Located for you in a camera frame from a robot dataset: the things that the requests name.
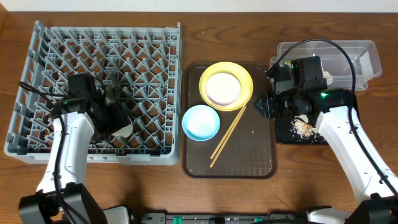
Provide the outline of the white cup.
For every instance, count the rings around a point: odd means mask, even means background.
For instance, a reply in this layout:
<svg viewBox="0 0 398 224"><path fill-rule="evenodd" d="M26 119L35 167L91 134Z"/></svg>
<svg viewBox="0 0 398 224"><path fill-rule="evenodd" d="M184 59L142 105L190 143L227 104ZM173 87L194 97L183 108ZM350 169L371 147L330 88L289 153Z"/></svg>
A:
<svg viewBox="0 0 398 224"><path fill-rule="evenodd" d="M115 131L114 133L112 133L112 136L121 136L123 138L126 138L128 136L130 136L133 132L133 125L132 123L128 124L127 126Z"/></svg>

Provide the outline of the white rice bowl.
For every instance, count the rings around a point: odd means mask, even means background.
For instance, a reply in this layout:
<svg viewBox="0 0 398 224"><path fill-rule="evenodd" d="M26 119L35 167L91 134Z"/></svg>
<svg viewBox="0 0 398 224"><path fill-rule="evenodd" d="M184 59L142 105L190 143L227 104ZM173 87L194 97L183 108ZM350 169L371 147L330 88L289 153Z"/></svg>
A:
<svg viewBox="0 0 398 224"><path fill-rule="evenodd" d="M206 81L205 93L213 104L228 106L238 100L241 85L235 76L229 73L217 73Z"/></svg>

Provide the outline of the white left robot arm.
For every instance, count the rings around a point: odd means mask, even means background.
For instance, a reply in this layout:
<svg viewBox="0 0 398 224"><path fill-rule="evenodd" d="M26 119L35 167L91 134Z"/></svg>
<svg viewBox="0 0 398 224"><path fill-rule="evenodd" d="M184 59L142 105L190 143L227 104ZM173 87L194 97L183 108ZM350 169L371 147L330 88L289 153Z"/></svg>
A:
<svg viewBox="0 0 398 224"><path fill-rule="evenodd" d="M19 215L23 223L129 223L124 206L101 209L86 188L88 146L93 137L127 137L131 120L116 103L107 105L103 94L72 90L52 110L54 142L50 160L36 193L22 197Z"/></svg>

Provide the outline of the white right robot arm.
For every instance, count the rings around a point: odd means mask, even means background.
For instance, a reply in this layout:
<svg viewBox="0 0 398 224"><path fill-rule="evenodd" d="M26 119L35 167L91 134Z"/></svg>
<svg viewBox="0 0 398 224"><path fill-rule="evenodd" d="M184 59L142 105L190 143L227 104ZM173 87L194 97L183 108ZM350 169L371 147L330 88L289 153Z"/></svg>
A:
<svg viewBox="0 0 398 224"><path fill-rule="evenodd" d="M266 118L314 115L318 133L332 148L354 193L352 213L334 208L307 212L307 223L397 223L397 176L364 132L349 90L266 93L254 106Z"/></svg>

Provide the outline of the black waste tray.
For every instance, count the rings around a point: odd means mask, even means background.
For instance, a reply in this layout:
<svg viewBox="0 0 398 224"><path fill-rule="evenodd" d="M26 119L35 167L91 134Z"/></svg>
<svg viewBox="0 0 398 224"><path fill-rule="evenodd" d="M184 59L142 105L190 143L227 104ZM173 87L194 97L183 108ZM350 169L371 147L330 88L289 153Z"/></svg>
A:
<svg viewBox="0 0 398 224"><path fill-rule="evenodd" d="M354 109L358 108L357 99L352 95L352 91L345 89L334 90L315 90L307 91L302 95L289 95L293 99L310 100L313 106L313 113L305 114L309 118L309 123L315 127L318 116L321 112L329 112L332 108L351 105ZM302 139L292 131L293 118L295 116L279 116L275 118L276 139L282 144L314 144L325 145L327 141L321 134L308 139Z"/></svg>

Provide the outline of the grey dishwasher rack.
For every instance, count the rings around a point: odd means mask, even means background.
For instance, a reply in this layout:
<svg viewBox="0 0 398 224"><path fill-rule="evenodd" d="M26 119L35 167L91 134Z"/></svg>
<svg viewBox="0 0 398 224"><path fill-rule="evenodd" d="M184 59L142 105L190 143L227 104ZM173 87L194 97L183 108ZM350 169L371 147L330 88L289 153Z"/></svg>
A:
<svg viewBox="0 0 398 224"><path fill-rule="evenodd" d="M182 34L179 27L45 27L36 22L21 79L41 92L19 89L4 144L6 155L46 164L53 143L51 103L67 80L89 73L120 102L133 130L88 147L88 162L174 165L179 159Z"/></svg>

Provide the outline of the rice food scraps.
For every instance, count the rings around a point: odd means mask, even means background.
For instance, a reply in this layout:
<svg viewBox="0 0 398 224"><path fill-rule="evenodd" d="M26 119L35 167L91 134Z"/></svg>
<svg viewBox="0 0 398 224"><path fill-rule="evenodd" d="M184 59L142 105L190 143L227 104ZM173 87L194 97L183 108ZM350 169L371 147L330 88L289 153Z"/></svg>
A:
<svg viewBox="0 0 398 224"><path fill-rule="evenodd" d="M318 134L318 129L309 123L307 115L295 116L291 124L294 134L298 134L302 139L315 137Z"/></svg>

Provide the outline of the yellow plate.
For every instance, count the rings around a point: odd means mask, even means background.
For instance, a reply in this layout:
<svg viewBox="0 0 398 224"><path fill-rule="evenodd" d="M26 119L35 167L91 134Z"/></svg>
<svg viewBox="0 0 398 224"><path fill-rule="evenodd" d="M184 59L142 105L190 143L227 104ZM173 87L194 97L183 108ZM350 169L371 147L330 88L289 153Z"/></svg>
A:
<svg viewBox="0 0 398 224"><path fill-rule="evenodd" d="M228 106L217 106L206 96L206 81L217 73L229 73L235 76L241 85L241 94L238 100ZM233 62L218 62L210 65L202 73L199 81L199 90L201 97L209 106L220 111L234 111L243 107L250 100L254 90L254 84L251 75L243 66Z"/></svg>

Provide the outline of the brown serving tray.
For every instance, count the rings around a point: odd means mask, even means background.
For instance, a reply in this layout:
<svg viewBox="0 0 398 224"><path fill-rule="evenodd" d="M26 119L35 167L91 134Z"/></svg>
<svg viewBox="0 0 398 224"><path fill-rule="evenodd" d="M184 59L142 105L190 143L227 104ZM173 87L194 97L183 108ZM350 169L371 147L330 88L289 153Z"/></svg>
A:
<svg viewBox="0 0 398 224"><path fill-rule="evenodd" d="M254 91L246 110L228 139L217 161L210 157L237 115L237 111L219 111L221 125L215 137L194 141L183 137L182 167L193 178L266 179L277 169L274 122L263 117L254 103L271 88L264 72L266 66L246 62Z"/></svg>

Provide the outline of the crumpled white tissue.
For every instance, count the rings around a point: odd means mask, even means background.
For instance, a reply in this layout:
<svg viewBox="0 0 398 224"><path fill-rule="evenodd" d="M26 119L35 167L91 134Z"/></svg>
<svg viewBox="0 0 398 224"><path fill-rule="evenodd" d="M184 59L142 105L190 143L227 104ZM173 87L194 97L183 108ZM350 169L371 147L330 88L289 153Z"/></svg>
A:
<svg viewBox="0 0 398 224"><path fill-rule="evenodd" d="M333 76L328 71L322 71L323 77L326 79L327 85L331 85L333 83Z"/></svg>

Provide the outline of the light blue bowl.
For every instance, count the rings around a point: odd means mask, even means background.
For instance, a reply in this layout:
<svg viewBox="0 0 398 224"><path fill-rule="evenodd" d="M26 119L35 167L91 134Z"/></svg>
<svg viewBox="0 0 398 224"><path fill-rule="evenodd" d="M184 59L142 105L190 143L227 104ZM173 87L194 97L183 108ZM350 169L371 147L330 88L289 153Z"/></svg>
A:
<svg viewBox="0 0 398 224"><path fill-rule="evenodd" d="M189 108L182 118L184 133L194 141L207 141L220 129L218 113L210 106L196 105Z"/></svg>

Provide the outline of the clear plastic bin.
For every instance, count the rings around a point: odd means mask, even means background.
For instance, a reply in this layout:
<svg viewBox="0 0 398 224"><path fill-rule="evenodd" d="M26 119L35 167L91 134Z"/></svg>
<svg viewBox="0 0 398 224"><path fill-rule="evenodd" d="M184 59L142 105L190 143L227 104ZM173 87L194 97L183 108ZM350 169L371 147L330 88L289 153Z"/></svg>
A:
<svg viewBox="0 0 398 224"><path fill-rule="evenodd" d="M368 87L368 81L382 75L382 68L376 44L371 40L337 40L335 42L349 56L353 64L356 81L355 90L363 91ZM333 83L328 89L346 89L352 87L352 73L346 57L335 46L322 41L311 41L292 49L282 63L291 60L319 56L324 71L333 76Z"/></svg>

